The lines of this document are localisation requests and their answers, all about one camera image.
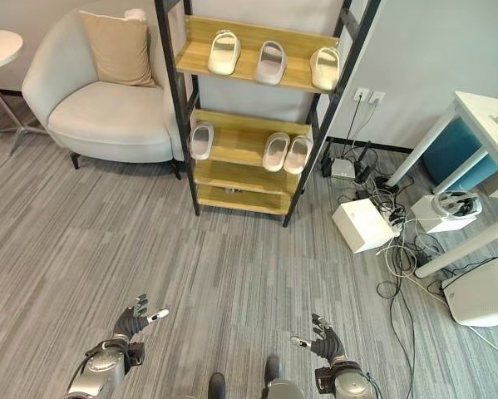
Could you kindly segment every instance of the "wooden shelf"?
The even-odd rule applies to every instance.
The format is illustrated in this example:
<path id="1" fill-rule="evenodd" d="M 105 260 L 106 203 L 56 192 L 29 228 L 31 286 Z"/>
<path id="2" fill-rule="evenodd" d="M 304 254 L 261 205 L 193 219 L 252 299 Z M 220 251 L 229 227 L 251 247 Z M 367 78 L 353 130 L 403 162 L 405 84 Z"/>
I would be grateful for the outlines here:
<path id="1" fill-rule="evenodd" d="M 275 40 L 282 45 L 288 56 L 288 66 L 278 86 L 314 93 L 326 93 L 326 91 L 321 91 L 312 85 L 309 59 L 321 47 L 336 47 L 338 44 L 336 37 L 311 35 L 190 15 L 185 17 L 185 26 L 187 43 L 176 57 L 176 69 L 179 72 L 214 75 L 208 71 L 211 44 L 218 30 L 228 29 L 241 41 L 241 55 L 234 73 L 223 77 L 255 81 L 254 73 L 256 72 L 260 48 L 265 41 Z"/>
<path id="2" fill-rule="evenodd" d="M 287 214 L 290 198 L 286 195 L 272 195 L 240 191 L 228 193 L 219 187 L 200 185 L 197 198 L 201 205 L 219 206 L 220 208 L 240 209 L 264 214 Z"/>
<path id="3" fill-rule="evenodd" d="M 276 195 L 293 195 L 298 184 L 298 176 L 285 170 L 274 173 L 261 166 L 236 165 L 216 160 L 197 161 L 194 177 L 199 185 Z"/>
<path id="4" fill-rule="evenodd" d="M 275 131 L 290 136 L 309 134 L 309 125 L 272 121 L 222 112 L 195 110 L 199 122 L 214 127 L 214 143 L 210 160 L 234 164 L 261 166 L 267 138 Z"/>

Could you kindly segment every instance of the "shoe rack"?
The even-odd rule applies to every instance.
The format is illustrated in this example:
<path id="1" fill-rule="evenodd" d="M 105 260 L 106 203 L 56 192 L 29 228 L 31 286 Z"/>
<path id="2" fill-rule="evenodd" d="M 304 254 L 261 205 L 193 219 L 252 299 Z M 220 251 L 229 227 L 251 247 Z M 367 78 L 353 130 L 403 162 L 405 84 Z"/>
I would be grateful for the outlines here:
<path id="1" fill-rule="evenodd" d="M 333 115 L 381 0 L 368 2 L 360 23 L 350 12 L 352 0 L 344 0 L 332 37 L 197 17 L 192 15 L 191 1 L 183 0 L 186 43 L 178 54 L 174 54 L 168 12 L 179 1 L 155 0 L 155 6 L 195 214 L 200 214 L 201 205 L 279 214 L 284 216 L 283 226 L 287 227 L 326 139 Z M 344 65 L 342 62 L 336 88 L 333 91 L 321 91 L 311 82 L 310 57 L 321 47 L 336 47 L 344 28 L 347 28 L 353 39 L 351 50 Z M 283 46 L 288 65 L 278 86 L 313 93 L 304 124 L 200 109 L 198 76 L 212 75 L 207 67 L 211 43 L 217 31 L 224 29 L 232 31 L 241 41 L 241 54 L 234 73 L 222 76 L 224 79 L 259 84 L 254 80 L 254 73 L 262 44 L 266 40 L 275 40 Z M 190 98 L 187 98 L 184 84 L 186 73 L 191 74 L 192 78 Z M 328 95 L 330 101 L 319 125 L 317 105 L 321 95 Z M 214 127 L 214 140 L 208 160 L 195 161 L 190 157 L 192 113 L 195 113 L 197 122 L 208 122 Z M 307 135 L 310 130 L 313 148 L 301 175 L 291 175 L 285 170 L 268 172 L 264 169 L 264 147 L 272 133 L 282 131 L 293 139 L 296 135 Z"/>

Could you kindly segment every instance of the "wall outlet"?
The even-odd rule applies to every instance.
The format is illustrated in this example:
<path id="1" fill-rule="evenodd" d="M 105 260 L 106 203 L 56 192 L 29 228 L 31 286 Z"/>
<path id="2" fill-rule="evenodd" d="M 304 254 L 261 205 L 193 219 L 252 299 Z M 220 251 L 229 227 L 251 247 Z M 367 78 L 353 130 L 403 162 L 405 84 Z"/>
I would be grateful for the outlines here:
<path id="1" fill-rule="evenodd" d="M 383 91 L 375 91 L 371 95 L 371 98 L 369 99 L 368 103 L 369 104 L 374 104 L 374 103 L 381 103 L 383 100 L 383 97 L 385 97 L 385 93 Z"/>
<path id="2" fill-rule="evenodd" d="M 367 96 L 368 96 L 368 92 L 370 90 L 368 89 L 364 89 L 363 87 L 359 87 L 357 90 L 356 90 L 356 93 L 354 94 L 354 97 L 353 97 L 353 100 L 354 101 L 359 101 L 359 96 L 361 95 L 362 97 L 362 101 L 365 101 L 367 99 Z"/>

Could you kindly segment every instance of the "power strip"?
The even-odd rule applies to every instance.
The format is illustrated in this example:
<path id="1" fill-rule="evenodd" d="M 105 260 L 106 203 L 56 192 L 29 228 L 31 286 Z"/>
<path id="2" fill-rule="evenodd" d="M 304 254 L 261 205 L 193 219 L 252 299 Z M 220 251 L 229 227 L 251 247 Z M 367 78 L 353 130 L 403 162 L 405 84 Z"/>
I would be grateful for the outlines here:
<path id="1" fill-rule="evenodd" d="M 395 223 L 394 220 L 393 221 L 390 220 L 392 214 L 391 210 L 379 210 L 378 212 L 380 212 L 380 215 L 385 219 L 387 224 L 389 224 L 389 227 L 395 233 L 395 237 L 398 237 L 402 233 L 403 224 L 400 222 Z"/>

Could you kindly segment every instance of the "blue bin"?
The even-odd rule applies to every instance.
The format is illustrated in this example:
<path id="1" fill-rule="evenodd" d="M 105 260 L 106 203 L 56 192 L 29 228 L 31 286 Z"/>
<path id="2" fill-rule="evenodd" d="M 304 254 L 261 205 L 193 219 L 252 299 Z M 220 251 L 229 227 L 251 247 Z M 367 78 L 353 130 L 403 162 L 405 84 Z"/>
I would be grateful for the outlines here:
<path id="1" fill-rule="evenodd" d="M 480 142 L 461 118 L 450 122 L 422 154 L 422 164 L 436 185 L 440 184 L 481 147 Z M 448 190 L 470 190 L 490 175 L 498 166 L 486 156 L 466 172 Z"/>

